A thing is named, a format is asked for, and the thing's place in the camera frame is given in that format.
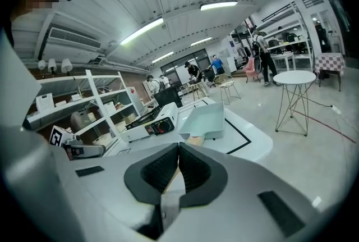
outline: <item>fluorescent light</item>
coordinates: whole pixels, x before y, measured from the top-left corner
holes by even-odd
[[[166,72],[175,69],[177,66],[178,66],[178,65],[176,65],[175,67],[171,67],[170,69],[166,70]]]
[[[171,52],[169,52],[169,53],[167,53],[167,54],[165,54],[165,55],[163,55],[163,56],[161,56],[161,57],[159,57],[159,58],[156,58],[152,63],[158,62],[158,61],[161,60],[162,58],[168,57],[168,56],[170,56],[170,55],[172,55],[172,54],[173,54],[173,51],[171,51]]]
[[[191,46],[197,45],[197,44],[202,43],[202,42],[206,42],[207,40],[210,40],[210,39],[212,39],[212,36],[210,38],[205,38],[205,39],[199,40],[198,42],[193,42],[191,44]]]
[[[145,33],[146,31],[154,28],[155,26],[158,26],[160,24],[163,23],[163,18],[160,17],[148,24],[146,24],[145,26],[141,27],[138,31],[134,32],[133,34],[131,34],[130,36],[128,36],[127,38],[125,38],[123,41],[120,42],[120,45],[125,45],[126,43],[130,42],[131,40],[135,39],[136,37],[140,36],[141,34]]]
[[[205,11],[205,10],[210,10],[211,8],[235,6],[237,3],[238,2],[236,2],[236,1],[205,3],[205,4],[201,4],[200,10]]]

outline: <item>white tray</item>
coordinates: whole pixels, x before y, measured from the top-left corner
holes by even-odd
[[[192,110],[178,132],[181,137],[220,138],[224,134],[224,103],[218,102]]]

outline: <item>black cable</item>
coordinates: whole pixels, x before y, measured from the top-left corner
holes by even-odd
[[[295,94],[296,96],[299,96],[299,94],[296,94],[296,93],[294,93],[294,92],[292,92],[292,91],[290,91],[290,90],[288,90],[288,92],[293,93],[293,94]],[[309,98],[305,98],[305,97],[304,97],[304,99],[308,99],[309,101],[312,101],[312,102],[314,102],[314,103],[316,103],[316,104],[318,104],[318,105],[324,106],[324,107],[331,107],[331,108],[333,108],[333,105],[321,104],[321,103],[319,103],[319,102],[317,102],[317,101],[313,101],[313,100],[311,100],[311,99],[309,99]]]

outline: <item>pink chair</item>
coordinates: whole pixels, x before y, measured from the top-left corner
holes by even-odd
[[[246,65],[246,67],[243,68],[243,70],[245,71],[245,73],[247,75],[246,83],[248,83],[248,77],[253,77],[253,79],[256,77],[258,79],[258,81],[260,82],[258,73],[254,69],[254,58],[253,57],[249,58],[248,63]]]

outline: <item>white shirt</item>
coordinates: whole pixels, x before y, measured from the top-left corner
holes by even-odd
[[[165,86],[166,88],[169,88],[169,87],[170,87],[169,80],[168,80],[167,77],[164,76],[164,77],[162,78],[162,82],[163,82],[163,84],[164,84],[164,86]]]
[[[150,81],[149,85],[150,85],[151,92],[153,94],[156,94],[157,92],[159,92],[159,81],[157,79]]]
[[[258,42],[259,45],[260,45],[260,47],[261,47],[261,49],[262,49],[264,52],[268,52],[267,49],[264,47],[264,45],[266,44],[266,41],[264,40],[264,37],[263,37],[263,36],[255,34],[255,35],[253,36],[253,41],[254,41],[254,42]]]

